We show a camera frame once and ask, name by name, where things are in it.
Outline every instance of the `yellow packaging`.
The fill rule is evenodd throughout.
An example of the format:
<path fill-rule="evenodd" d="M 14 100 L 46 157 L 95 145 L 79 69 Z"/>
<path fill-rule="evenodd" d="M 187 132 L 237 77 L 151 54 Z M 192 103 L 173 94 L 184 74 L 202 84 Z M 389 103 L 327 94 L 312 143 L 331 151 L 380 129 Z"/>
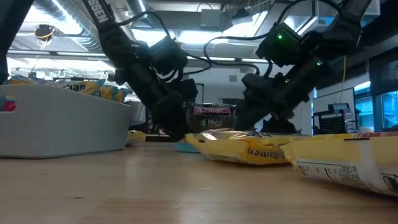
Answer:
<path fill-rule="evenodd" d="M 103 85 L 99 88 L 97 95 L 105 100 L 116 101 L 116 95 L 119 93 L 119 89 L 116 86 Z"/>
<path fill-rule="evenodd" d="M 398 196 L 398 132 L 327 134 L 282 146 L 309 177 Z"/>
<path fill-rule="evenodd" d="M 115 96 L 115 101 L 118 103 L 124 103 L 124 99 L 126 98 L 129 90 L 122 88 L 119 90 L 118 94 Z"/>
<path fill-rule="evenodd" d="M 187 134 L 185 140 L 207 158 L 215 161 L 266 165 L 288 163 L 280 146 L 303 135 L 211 130 Z"/>
<path fill-rule="evenodd" d="M 60 82 L 64 88 L 68 90 L 78 91 L 80 93 L 97 95 L 98 90 L 104 85 L 105 79 L 93 81 L 80 81 L 80 82 Z"/>
<path fill-rule="evenodd" d="M 130 131 L 127 135 L 126 146 L 135 146 L 139 142 L 145 142 L 147 135 L 140 131 Z"/>

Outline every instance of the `fluorescent light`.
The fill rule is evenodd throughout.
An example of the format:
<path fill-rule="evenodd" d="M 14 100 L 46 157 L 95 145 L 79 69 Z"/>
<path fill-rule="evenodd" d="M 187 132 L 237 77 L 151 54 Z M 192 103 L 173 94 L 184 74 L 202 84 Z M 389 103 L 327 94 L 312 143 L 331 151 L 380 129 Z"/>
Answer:
<path fill-rule="evenodd" d="M 55 68 L 55 69 L 68 69 L 67 67 L 57 63 L 51 59 L 36 59 L 36 58 L 25 58 L 29 62 L 29 67 L 36 67 L 36 68 Z"/>
<path fill-rule="evenodd" d="M 173 39 L 175 37 L 175 33 L 170 32 L 170 37 Z M 158 41 L 162 40 L 166 33 L 163 30 L 139 30 L 133 29 L 132 33 L 137 40 L 141 40 L 147 42 L 148 45 L 154 45 L 158 43 Z"/>
<path fill-rule="evenodd" d="M 199 6 L 199 2 L 177 2 L 177 1 L 151 1 L 150 7 L 155 11 L 179 11 L 179 12 L 196 12 Z M 211 7 L 216 10 L 220 10 L 220 3 L 209 2 Z M 211 9 L 207 4 L 201 4 L 198 9 L 200 12 L 202 9 Z"/>
<path fill-rule="evenodd" d="M 192 58 L 188 56 L 189 60 L 197 60 L 196 58 Z M 234 62 L 235 58 L 225 58 L 225 57 L 210 57 L 211 60 L 219 61 L 219 62 Z M 264 59 L 255 59 L 255 58 L 242 58 L 242 62 L 247 63 L 268 63 L 267 60 Z"/>
<path fill-rule="evenodd" d="M 103 61 L 86 61 L 86 60 L 55 60 L 60 65 L 74 70 L 97 70 L 97 71 L 114 71 Z"/>
<path fill-rule="evenodd" d="M 365 88 L 369 88 L 370 86 L 371 86 L 371 82 L 367 81 L 367 82 L 364 82 L 364 83 L 359 84 L 356 87 L 354 87 L 354 91 L 363 90 Z"/>
<path fill-rule="evenodd" d="M 256 32 L 257 32 L 257 30 L 260 29 L 260 26 L 261 26 L 262 22 L 264 22 L 264 19 L 266 19 L 267 14 L 268 14 L 268 11 L 263 11 L 259 15 L 256 14 L 256 15 L 258 15 L 257 19 L 254 19 L 254 16 L 253 16 L 253 20 L 255 22 L 253 24 L 252 31 L 251 31 L 251 34 L 250 34 L 251 37 L 254 37 Z"/>
<path fill-rule="evenodd" d="M 8 50 L 7 54 L 50 55 L 50 52 L 39 50 Z"/>
<path fill-rule="evenodd" d="M 189 60 L 197 60 L 196 58 L 189 57 Z M 233 62 L 235 61 L 235 58 L 223 58 L 223 57 L 210 57 L 211 60 L 219 61 L 219 62 Z"/>
<path fill-rule="evenodd" d="M 305 26 L 303 26 L 298 32 L 298 35 L 303 35 L 305 31 L 307 31 L 316 21 L 318 20 L 318 16 L 315 16 L 308 22 Z"/>
<path fill-rule="evenodd" d="M 106 57 L 101 53 L 86 53 L 86 52 L 57 52 L 59 56 L 84 56 L 84 57 Z"/>
<path fill-rule="evenodd" d="M 187 44 L 205 44 L 209 40 L 222 36 L 221 32 L 209 31 L 183 31 L 178 38 L 179 42 Z M 225 42 L 225 40 L 214 40 L 213 43 Z"/>
<path fill-rule="evenodd" d="M 284 23 L 286 23 L 286 25 L 288 25 L 290 28 L 294 29 L 294 20 L 292 19 L 291 16 L 288 16 Z"/>
<path fill-rule="evenodd" d="M 23 33 L 23 32 L 18 32 L 17 37 L 24 37 L 24 36 L 30 36 L 30 35 L 35 35 L 35 33 Z"/>
<path fill-rule="evenodd" d="M 249 63 L 268 63 L 267 60 L 264 59 L 255 59 L 255 58 L 243 58 L 242 62 L 249 62 Z"/>
<path fill-rule="evenodd" d="M 13 58 L 7 58 L 7 65 L 8 68 L 25 68 L 28 67 L 26 63 L 23 63 L 21 61 L 15 60 Z"/>

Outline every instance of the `desk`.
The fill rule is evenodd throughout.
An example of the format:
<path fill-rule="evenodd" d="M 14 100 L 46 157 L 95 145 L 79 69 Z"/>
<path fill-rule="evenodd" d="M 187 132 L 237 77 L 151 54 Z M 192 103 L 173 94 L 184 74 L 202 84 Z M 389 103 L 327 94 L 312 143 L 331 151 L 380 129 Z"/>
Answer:
<path fill-rule="evenodd" d="M 45 160 L 0 159 L 2 224 L 397 223 L 398 200 L 243 166 L 172 143 Z"/>

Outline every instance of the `white bin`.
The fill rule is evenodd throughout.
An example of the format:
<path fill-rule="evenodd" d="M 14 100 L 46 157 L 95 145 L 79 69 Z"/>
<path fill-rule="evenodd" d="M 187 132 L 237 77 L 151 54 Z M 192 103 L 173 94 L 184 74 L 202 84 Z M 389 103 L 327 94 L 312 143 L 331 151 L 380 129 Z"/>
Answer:
<path fill-rule="evenodd" d="M 0 86 L 16 98 L 0 112 L 0 157 L 48 158 L 124 149 L 131 107 L 44 85 Z"/>

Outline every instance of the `white label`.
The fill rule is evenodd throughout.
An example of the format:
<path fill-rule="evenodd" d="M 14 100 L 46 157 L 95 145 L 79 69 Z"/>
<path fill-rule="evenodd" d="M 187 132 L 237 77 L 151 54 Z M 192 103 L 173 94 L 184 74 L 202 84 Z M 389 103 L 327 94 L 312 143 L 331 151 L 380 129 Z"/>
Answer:
<path fill-rule="evenodd" d="M 366 178 L 360 173 L 360 167 L 342 164 L 326 164 L 316 162 L 296 162 L 296 166 L 307 176 L 329 180 L 338 184 L 357 187 L 381 193 L 368 184 Z"/>

